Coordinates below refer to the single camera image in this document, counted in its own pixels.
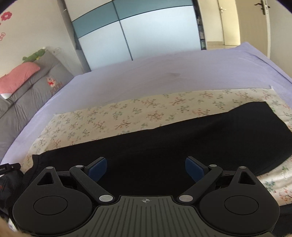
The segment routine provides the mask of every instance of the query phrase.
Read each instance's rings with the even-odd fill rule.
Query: green stuffed toy
[[[41,56],[43,56],[45,53],[45,49],[40,49],[39,51],[37,51],[36,53],[28,56],[28,57],[23,57],[23,63],[24,62],[34,62],[35,60],[39,59]]]

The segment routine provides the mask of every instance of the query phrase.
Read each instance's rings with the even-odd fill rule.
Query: white door
[[[270,57],[270,18],[266,0],[236,0],[240,40]]]
[[[218,0],[225,45],[240,45],[239,21],[235,0]]]

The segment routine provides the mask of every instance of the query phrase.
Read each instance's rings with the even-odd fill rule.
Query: pooh embroidery
[[[51,77],[48,77],[47,78],[47,82],[48,82],[48,84],[49,84],[50,87],[54,87],[56,85],[56,80],[54,80]]]

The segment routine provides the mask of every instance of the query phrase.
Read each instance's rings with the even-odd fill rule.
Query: triangular cutout
[[[53,177],[50,172],[46,173],[37,185],[53,184]]]
[[[255,185],[255,182],[252,180],[252,178],[246,172],[241,173],[239,183],[240,184]]]

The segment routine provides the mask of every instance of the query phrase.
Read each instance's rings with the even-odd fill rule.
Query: pillow
[[[0,78],[0,95],[4,99],[8,99],[25,81],[40,69],[40,66],[33,62],[25,62],[12,69],[9,74]]]

